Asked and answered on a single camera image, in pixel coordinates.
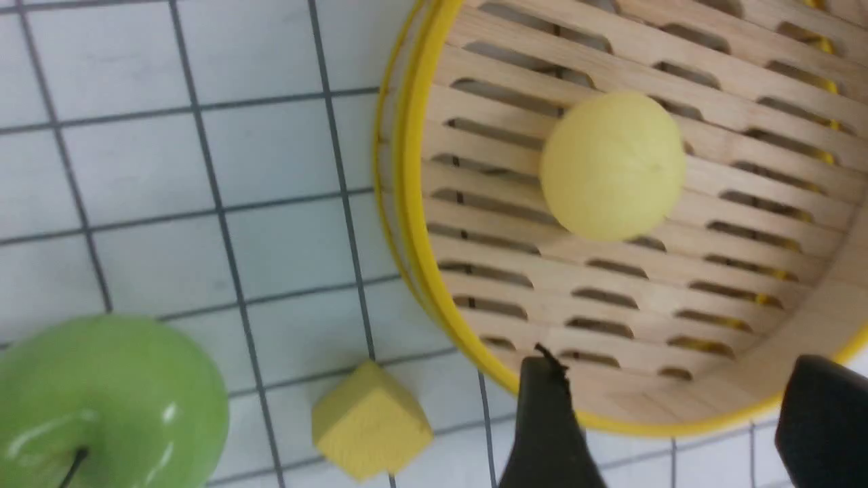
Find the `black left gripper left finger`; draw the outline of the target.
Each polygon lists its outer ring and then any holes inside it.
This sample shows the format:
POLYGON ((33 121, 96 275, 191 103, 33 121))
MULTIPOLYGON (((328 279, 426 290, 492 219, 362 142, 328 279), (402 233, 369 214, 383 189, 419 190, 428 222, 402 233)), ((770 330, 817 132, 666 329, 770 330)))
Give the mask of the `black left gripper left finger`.
POLYGON ((501 487, 604 487, 573 409, 568 368, 543 345, 521 362, 515 438, 501 487))

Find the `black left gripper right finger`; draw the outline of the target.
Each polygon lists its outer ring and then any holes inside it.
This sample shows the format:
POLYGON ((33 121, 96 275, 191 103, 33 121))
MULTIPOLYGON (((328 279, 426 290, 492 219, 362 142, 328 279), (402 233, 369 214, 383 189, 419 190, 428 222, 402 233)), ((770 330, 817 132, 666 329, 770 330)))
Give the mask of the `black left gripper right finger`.
POLYGON ((801 355, 785 389, 775 445, 795 487, 865 487, 866 377, 801 355))

